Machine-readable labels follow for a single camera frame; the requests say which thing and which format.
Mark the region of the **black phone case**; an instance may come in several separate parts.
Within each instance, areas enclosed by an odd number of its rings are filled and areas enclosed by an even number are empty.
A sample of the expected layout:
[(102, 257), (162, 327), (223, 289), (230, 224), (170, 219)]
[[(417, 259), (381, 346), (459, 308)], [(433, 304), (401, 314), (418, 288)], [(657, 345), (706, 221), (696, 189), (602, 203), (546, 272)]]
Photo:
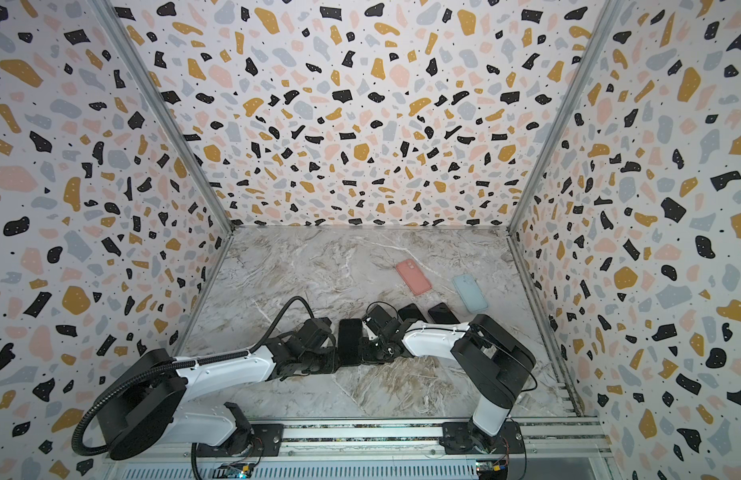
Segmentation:
[(364, 325), (358, 318), (340, 320), (338, 324), (338, 359), (346, 367), (362, 364), (362, 338)]

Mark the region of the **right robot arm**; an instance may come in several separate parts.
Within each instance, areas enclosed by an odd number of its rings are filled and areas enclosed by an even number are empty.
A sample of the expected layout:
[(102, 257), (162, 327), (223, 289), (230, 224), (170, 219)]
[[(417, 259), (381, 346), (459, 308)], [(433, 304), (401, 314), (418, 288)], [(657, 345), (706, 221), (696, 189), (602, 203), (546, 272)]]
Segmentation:
[(348, 351), (344, 365), (382, 365), (401, 357), (457, 362), (480, 394), (470, 424), (482, 442), (495, 441), (521, 394), (538, 387), (534, 354), (485, 314), (442, 324), (390, 316), (375, 305), (360, 320), (356, 345)]

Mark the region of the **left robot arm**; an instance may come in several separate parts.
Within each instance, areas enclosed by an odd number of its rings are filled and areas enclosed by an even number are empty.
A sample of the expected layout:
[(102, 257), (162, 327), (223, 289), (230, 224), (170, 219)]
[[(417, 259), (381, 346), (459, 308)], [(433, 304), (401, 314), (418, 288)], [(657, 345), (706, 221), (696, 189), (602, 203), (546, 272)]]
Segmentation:
[(104, 445), (78, 439), (74, 450), (127, 460), (158, 444), (188, 443), (220, 454), (248, 454), (260, 447), (260, 439), (242, 407), (234, 401), (198, 406), (198, 398), (234, 386), (333, 374), (339, 367), (338, 339), (326, 318), (310, 318), (297, 330), (228, 353), (190, 358), (154, 350), (94, 402), (92, 419)]

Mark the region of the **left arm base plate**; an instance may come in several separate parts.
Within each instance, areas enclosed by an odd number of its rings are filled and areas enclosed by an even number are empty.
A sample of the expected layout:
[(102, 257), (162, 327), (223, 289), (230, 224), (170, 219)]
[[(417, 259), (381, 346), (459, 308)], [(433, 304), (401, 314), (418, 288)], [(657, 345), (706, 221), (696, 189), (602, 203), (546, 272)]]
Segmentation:
[(198, 458), (222, 457), (276, 457), (280, 454), (284, 438), (284, 424), (255, 423), (251, 428), (238, 428), (220, 446), (200, 444), (196, 450)]

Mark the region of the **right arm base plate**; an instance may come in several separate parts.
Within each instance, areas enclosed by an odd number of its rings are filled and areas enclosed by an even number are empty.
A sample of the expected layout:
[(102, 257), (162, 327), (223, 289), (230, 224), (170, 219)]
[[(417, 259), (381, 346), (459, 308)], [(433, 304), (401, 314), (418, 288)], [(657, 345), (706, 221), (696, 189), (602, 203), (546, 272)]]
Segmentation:
[(474, 426), (472, 421), (446, 422), (442, 428), (443, 436), (440, 444), (449, 455), (503, 455), (526, 452), (520, 425), (512, 419), (502, 426), (498, 434), (493, 436), (482, 432)]

